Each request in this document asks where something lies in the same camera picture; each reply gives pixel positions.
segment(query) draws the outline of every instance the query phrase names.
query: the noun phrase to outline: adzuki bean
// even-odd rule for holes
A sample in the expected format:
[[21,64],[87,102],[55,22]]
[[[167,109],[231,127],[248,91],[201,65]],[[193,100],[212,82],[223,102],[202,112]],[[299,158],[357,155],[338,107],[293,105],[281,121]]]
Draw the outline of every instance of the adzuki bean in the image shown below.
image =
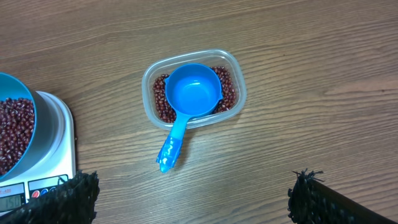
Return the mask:
[[[223,111],[230,110],[236,101],[236,92],[234,89],[234,84],[231,79],[231,74],[228,69],[224,66],[214,66],[210,67],[218,76],[221,82],[221,90],[223,93],[223,99],[218,102],[215,110],[212,114],[220,113]],[[176,118],[175,111],[167,102],[165,96],[165,82],[164,80],[169,77],[168,74],[162,74],[156,78],[153,85],[155,106],[159,118],[166,123],[173,123]]]
[[0,175],[6,174],[25,153],[33,134],[32,100],[0,101]]

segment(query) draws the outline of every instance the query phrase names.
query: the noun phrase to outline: plastic container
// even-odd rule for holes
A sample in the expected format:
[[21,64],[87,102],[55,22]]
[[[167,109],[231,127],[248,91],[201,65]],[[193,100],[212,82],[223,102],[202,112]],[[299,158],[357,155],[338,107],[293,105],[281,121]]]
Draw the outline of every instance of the plastic container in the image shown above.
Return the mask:
[[166,123],[157,116],[155,96],[152,86],[155,79],[161,74],[171,74],[176,68],[186,63],[201,63],[209,67],[225,66],[231,74],[236,92],[236,99],[238,99],[235,105],[228,111],[191,119],[187,123],[187,129],[223,121],[233,117],[242,110],[244,102],[246,101],[247,92],[242,70],[238,61],[227,51],[221,49],[210,49],[160,60],[152,64],[145,71],[144,77],[142,78],[142,99],[144,102],[145,112],[150,121],[162,129],[170,130],[172,128],[172,123]]

